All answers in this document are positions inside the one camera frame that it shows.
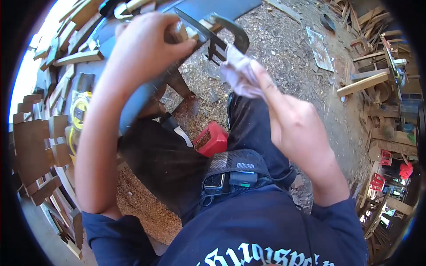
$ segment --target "sky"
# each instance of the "sky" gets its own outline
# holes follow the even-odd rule
[[[77,0],[57,0],[47,14],[39,32],[34,34],[29,46],[37,47],[37,51],[47,48],[56,31],[60,27],[59,19],[71,9],[76,1]],[[34,61],[34,53],[34,51],[26,51],[21,62],[12,92],[9,123],[13,122],[13,115],[17,113],[18,103],[22,102],[25,95],[31,94],[35,87],[37,71],[40,67],[41,59]]]

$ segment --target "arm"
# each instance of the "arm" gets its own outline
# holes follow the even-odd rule
[[[346,200],[348,184],[313,104],[282,94],[259,63],[252,60],[251,66],[266,97],[272,143],[308,175],[316,204]]]
[[[121,111],[132,93],[188,55],[196,41],[171,45],[165,29],[179,17],[148,13],[135,17],[117,36],[84,118],[75,164],[75,190],[81,211],[121,217],[117,194],[117,138]]]

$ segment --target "person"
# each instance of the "person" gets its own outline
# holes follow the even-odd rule
[[[233,94],[228,152],[251,151],[267,166],[267,173],[258,174],[269,182],[206,203],[201,195],[209,158],[160,123],[138,120],[120,151],[141,182],[181,218],[183,228],[159,257],[138,218],[122,215],[116,199],[120,113],[141,84],[193,51],[194,40],[164,41],[165,29],[178,20],[155,12],[133,18],[117,36],[86,113],[75,189],[97,263],[366,265],[368,250],[354,200],[315,107],[280,93],[256,61],[251,65],[266,102]],[[275,184],[288,174],[288,160],[312,181],[310,215],[293,203],[288,183],[281,183],[283,189]]]

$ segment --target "dirt ground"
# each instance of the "dirt ground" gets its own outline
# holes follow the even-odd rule
[[[336,93],[340,88],[339,80],[345,75],[346,62],[351,60],[345,46],[349,46],[355,37],[346,29],[341,29],[342,18],[337,17],[323,3],[312,0],[285,0],[282,3],[301,14],[304,18],[302,24],[262,2],[261,6],[236,21],[250,38],[247,54],[269,71],[282,92],[310,101],[316,106],[349,185],[352,186],[355,181],[362,182],[371,169],[365,151],[367,135],[358,118],[363,108],[363,98],[360,93],[356,93],[346,97],[343,103]],[[336,33],[323,27],[320,22],[322,13],[332,18]],[[322,73],[322,76],[313,75],[316,64],[307,43],[305,27],[323,35],[329,57],[333,58],[334,73],[318,69],[317,72]],[[228,42],[233,41],[229,32],[222,31],[218,36]],[[182,127],[191,140],[212,120],[227,129],[226,104],[230,87],[221,82],[219,67],[209,62],[205,54],[206,45],[180,67],[189,88],[201,98],[198,115]],[[168,88],[161,101],[171,111],[181,98]],[[304,184],[291,193],[295,203],[309,213],[313,203],[312,185],[304,173],[301,175]],[[181,229],[179,218],[156,201],[129,169],[120,173],[118,201],[123,213],[137,216],[147,233],[164,244],[169,244]]]

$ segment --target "red cloth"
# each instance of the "red cloth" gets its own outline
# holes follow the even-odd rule
[[[408,163],[408,165],[404,163],[401,164],[400,176],[402,177],[402,179],[409,178],[412,173],[413,173],[413,165],[411,165],[411,163]]]

